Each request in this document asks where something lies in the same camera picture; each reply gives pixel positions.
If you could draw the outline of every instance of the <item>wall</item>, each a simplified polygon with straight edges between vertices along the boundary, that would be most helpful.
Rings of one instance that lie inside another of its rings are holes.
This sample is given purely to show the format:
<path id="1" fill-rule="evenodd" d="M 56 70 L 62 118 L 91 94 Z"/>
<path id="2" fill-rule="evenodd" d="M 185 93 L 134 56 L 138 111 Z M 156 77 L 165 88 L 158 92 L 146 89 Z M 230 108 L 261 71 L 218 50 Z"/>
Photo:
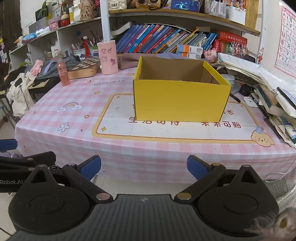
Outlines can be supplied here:
<path id="1" fill-rule="evenodd" d="M 283 3 L 293 14 L 296 13 L 281 0 L 264 0 L 263 31 L 260 48 L 264 48 L 264 68 L 281 78 L 295 81 L 295 78 L 274 67 L 281 34 L 281 6 Z"/>
<path id="2" fill-rule="evenodd" d="M 35 12 L 42 7 L 45 0 L 20 0 L 20 18 L 24 34 L 29 34 L 29 25 L 36 22 Z"/>

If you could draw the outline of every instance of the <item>table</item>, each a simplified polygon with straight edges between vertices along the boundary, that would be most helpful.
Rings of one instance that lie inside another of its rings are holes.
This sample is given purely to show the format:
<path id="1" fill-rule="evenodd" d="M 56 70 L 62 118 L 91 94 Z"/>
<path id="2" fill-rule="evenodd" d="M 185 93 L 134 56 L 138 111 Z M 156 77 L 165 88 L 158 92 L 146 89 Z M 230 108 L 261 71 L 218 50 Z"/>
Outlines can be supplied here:
<path id="1" fill-rule="evenodd" d="M 220 123 L 136 121 L 135 70 L 57 84 L 17 123 L 21 153 L 53 151 L 59 166 L 97 154 L 105 176 L 149 182 L 195 182 L 186 167 L 190 154 L 228 169 L 250 164 L 261 178 L 296 166 L 296 149 L 278 139 L 260 110 L 246 106 L 239 95 L 241 104 L 230 100 Z M 265 146 L 252 140 L 256 126 L 264 128 Z"/>

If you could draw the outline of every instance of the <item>pencil cup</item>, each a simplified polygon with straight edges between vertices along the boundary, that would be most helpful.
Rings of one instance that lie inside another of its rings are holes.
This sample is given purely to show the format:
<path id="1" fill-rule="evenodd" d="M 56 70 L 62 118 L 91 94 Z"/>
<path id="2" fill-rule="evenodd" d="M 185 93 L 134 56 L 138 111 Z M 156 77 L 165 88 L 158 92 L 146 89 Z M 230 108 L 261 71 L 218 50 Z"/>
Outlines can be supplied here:
<path id="1" fill-rule="evenodd" d="M 102 74 L 114 74 L 118 72 L 115 40 L 100 42 L 97 45 Z"/>

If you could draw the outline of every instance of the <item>rainbow print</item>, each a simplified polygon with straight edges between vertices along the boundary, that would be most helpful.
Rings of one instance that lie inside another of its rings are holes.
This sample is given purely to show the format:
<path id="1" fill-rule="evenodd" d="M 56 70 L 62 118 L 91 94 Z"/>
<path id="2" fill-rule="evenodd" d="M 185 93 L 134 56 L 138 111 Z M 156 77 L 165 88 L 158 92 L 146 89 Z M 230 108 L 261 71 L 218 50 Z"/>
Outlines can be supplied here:
<path id="1" fill-rule="evenodd" d="M 72 107 L 74 107 L 74 106 L 78 105 L 78 103 L 77 102 L 70 102 L 68 104 L 65 104 L 63 107 L 67 108 L 70 105 L 72 105 Z"/>

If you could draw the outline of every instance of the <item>cartoon dog print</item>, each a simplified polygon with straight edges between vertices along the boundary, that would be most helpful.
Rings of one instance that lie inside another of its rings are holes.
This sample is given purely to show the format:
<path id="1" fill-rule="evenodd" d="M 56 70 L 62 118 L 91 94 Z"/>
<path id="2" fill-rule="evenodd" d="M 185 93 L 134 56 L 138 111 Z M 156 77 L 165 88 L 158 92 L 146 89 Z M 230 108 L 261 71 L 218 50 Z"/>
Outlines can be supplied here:
<path id="1" fill-rule="evenodd" d="M 255 141 L 258 145 L 264 147 L 270 147 L 274 145 L 274 141 L 272 140 L 272 138 L 263 131 L 264 129 L 262 127 L 256 127 L 256 130 L 253 131 L 251 136 L 252 140 Z"/>
<path id="2" fill-rule="evenodd" d="M 112 65 L 115 65 L 115 59 L 110 59 L 110 61 L 112 62 Z"/>

